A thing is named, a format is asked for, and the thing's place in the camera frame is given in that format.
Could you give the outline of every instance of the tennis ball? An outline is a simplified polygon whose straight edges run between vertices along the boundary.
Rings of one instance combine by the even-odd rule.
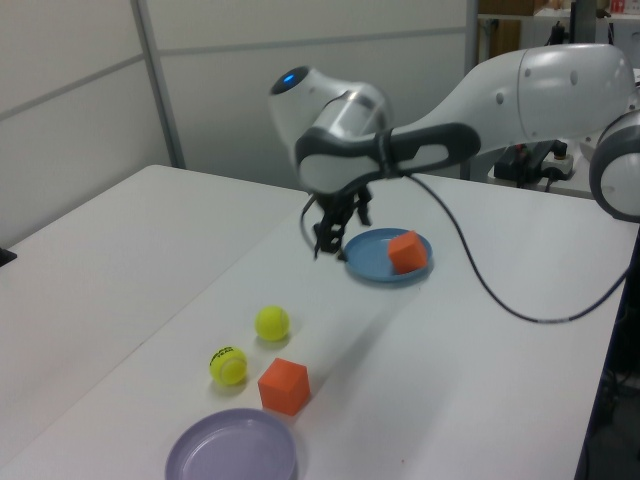
[[[289,333],[289,315],[282,307],[270,305],[258,312],[255,326],[256,333],[263,340],[282,340]]]
[[[220,385],[235,385],[247,374],[247,357],[238,347],[223,347],[211,358],[209,372]]]

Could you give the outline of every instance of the purple plate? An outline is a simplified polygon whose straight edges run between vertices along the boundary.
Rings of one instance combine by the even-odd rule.
[[[171,449],[166,480],[291,480],[291,433],[262,410],[238,408],[203,418]]]

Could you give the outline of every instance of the orange cube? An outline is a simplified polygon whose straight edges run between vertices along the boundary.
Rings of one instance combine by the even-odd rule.
[[[307,367],[276,358],[258,380],[258,389],[263,407],[295,415],[311,393]]]
[[[427,266],[427,249],[413,230],[389,240],[387,254],[399,274]]]

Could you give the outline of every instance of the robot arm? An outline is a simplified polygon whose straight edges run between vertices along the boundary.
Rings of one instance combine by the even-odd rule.
[[[633,69],[609,45],[501,55],[474,68],[425,117],[394,129],[379,90],[306,67],[283,75],[269,104],[298,178],[325,211],[325,225],[316,225],[323,251],[339,251],[354,210],[364,208],[367,223],[370,181],[518,143],[560,136],[595,142],[603,130],[590,171],[594,197],[617,218],[640,222],[640,99]]]

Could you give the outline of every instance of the white table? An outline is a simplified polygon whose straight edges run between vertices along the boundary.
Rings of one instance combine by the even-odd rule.
[[[578,142],[573,140],[562,140],[567,144],[567,153],[573,155],[573,173],[569,180],[557,180],[549,187],[549,193],[557,193],[559,195],[568,195],[571,197],[590,198],[591,187],[589,186],[589,161],[585,158],[580,150]],[[544,192],[548,179],[542,178],[537,182],[531,182],[524,185],[523,188],[528,190],[536,190]],[[487,183],[492,185],[502,185],[507,187],[515,187],[516,182],[496,178],[494,175],[494,167],[491,167],[487,173]]]
[[[306,194],[149,167],[0,269],[0,468]]]
[[[523,312],[582,309],[628,265],[637,225],[595,202],[424,178],[458,216],[489,284]],[[281,416],[296,439],[300,480],[573,478],[621,290],[572,324],[518,320],[481,289],[452,225],[421,190],[400,180],[372,190],[375,227],[414,228],[432,243],[425,282],[374,287],[329,257],[314,262],[293,213],[0,479],[163,478],[192,423],[260,407],[256,380],[276,356],[307,365],[311,377],[309,404]],[[280,349],[253,332],[268,303],[292,318]],[[247,353],[249,380],[222,390],[207,364],[228,343]]]

